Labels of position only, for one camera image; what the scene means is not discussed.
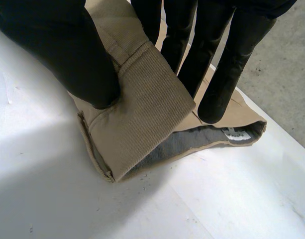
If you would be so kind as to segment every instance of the concrete floor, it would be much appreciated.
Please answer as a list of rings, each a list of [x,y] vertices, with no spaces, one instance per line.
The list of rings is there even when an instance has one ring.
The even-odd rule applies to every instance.
[[[214,66],[227,36],[228,28],[213,58]],[[253,52],[238,87],[305,147],[305,0],[279,17]]]

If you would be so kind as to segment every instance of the white label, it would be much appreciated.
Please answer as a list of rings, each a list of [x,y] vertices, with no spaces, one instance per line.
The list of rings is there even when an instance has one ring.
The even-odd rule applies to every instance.
[[[251,136],[245,132],[245,131],[235,131],[234,128],[227,128],[227,130],[222,130],[225,136],[229,140],[234,140],[234,141],[242,141],[242,140],[248,140],[251,138]]]

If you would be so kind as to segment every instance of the white surface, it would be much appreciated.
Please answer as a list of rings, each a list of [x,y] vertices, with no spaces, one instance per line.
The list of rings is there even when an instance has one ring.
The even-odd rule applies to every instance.
[[[66,91],[0,34],[0,239],[305,239],[305,150],[244,97],[268,120],[254,146],[109,184]]]

